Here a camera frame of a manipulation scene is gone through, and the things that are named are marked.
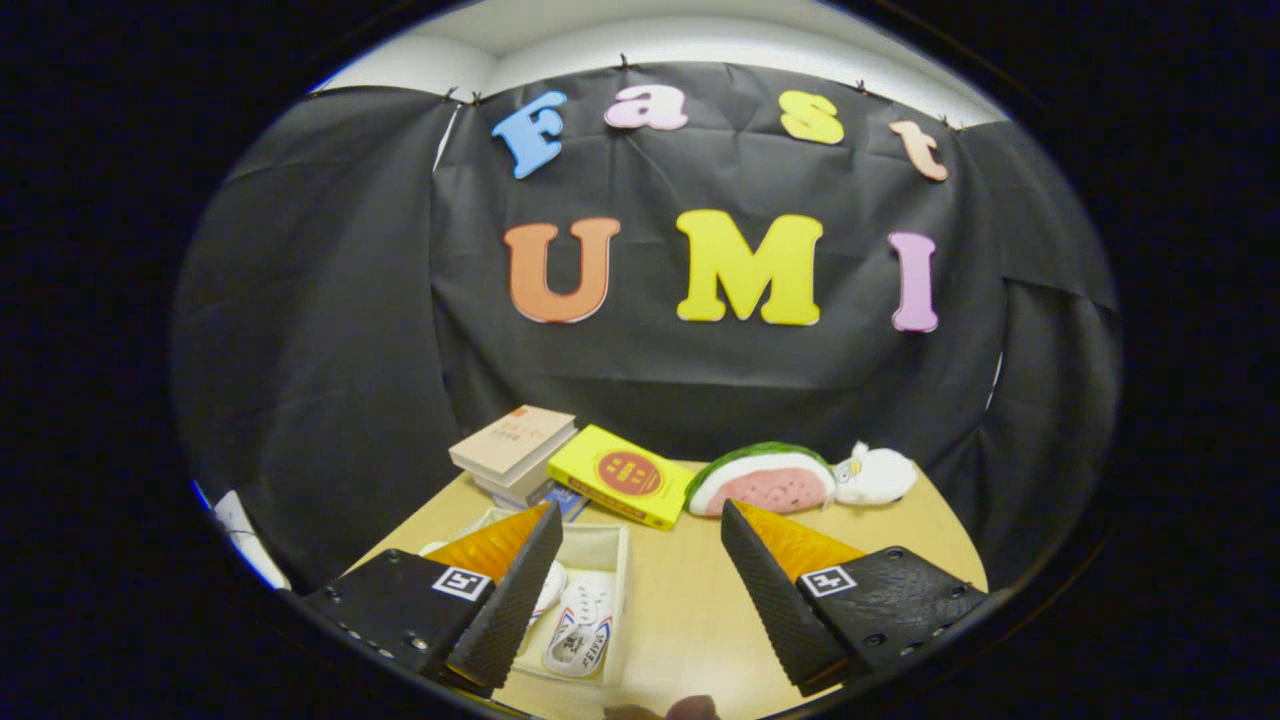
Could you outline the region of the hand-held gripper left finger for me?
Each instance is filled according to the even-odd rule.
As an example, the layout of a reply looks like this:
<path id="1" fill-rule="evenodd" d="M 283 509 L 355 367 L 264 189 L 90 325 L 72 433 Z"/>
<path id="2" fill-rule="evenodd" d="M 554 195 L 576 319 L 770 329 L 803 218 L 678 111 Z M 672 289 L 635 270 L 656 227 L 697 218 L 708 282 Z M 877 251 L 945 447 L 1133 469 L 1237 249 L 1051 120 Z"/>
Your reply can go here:
<path id="1" fill-rule="evenodd" d="M 504 685 L 563 539 L 540 503 L 430 553 L 385 550 L 303 598 L 370 653 L 489 698 Z"/>

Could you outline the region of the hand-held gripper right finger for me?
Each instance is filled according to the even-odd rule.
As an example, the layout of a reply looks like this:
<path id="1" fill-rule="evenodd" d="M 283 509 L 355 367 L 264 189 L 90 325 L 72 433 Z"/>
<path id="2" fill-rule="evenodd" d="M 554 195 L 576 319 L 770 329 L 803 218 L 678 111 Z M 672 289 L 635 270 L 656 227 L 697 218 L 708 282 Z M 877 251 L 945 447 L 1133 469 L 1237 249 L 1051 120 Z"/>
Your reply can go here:
<path id="1" fill-rule="evenodd" d="M 988 598 L 902 546 L 864 553 L 728 501 L 721 541 L 803 696 L 882 673 L 943 639 Z"/>

